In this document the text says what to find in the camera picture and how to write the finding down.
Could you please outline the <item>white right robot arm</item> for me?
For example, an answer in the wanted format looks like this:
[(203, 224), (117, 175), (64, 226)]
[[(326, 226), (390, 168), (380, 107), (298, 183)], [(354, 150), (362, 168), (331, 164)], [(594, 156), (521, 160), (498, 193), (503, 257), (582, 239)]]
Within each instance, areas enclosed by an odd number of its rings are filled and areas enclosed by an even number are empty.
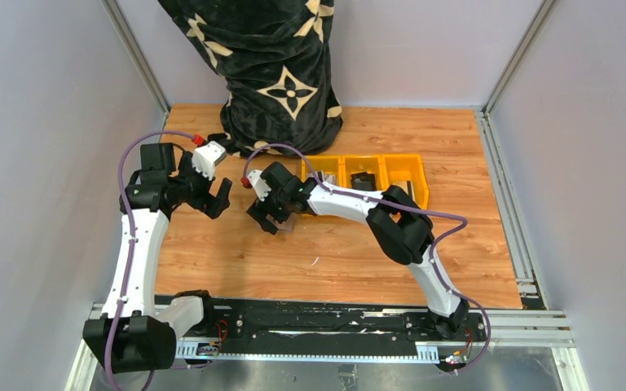
[(364, 224), (382, 252), (411, 271), (427, 300), (436, 335), (453, 340), (465, 330), (469, 302), (448, 279), (439, 260), (433, 222), (403, 188), (356, 190), (323, 181), (316, 174), (301, 180), (279, 162), (250, 171), (241, 182), (256, 195), (247, 214), (271, 235), (294, 213)]

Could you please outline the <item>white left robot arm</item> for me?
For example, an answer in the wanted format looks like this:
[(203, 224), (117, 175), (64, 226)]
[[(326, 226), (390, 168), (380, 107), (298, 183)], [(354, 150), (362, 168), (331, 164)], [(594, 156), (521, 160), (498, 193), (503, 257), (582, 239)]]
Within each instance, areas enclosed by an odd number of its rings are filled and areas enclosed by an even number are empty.
[(155, 284), (161, 246), (173, 212), (185, 204), (215, 219), (229, 207), (231, 181), (210, 194), (224, 147), (205, 143), (174, 154), (173, 143), (140, 148), (141, 166), (121, 186), (122, 244), (108, 299), (98, 319), (85, 322), (82, 337), (113, 374), (170, 368), (179, 340), (192, 331), (208, 336), (218, 327), (206, 290), (176, 294), (156, 309)]

